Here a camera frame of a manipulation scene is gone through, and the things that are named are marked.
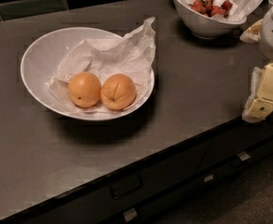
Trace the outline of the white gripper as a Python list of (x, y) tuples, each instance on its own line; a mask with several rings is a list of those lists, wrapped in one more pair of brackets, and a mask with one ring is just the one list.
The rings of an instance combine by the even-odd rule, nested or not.
[[(246, 29), (239, 38), (245, 43), (258, 43), (259, 48), (273, 60), (273, 5), (262, 20)], [(242, 119), (255, 123), (265, 120), (273, 112), (273, 61), (252, 73), (251, 94), (244, 106)]]

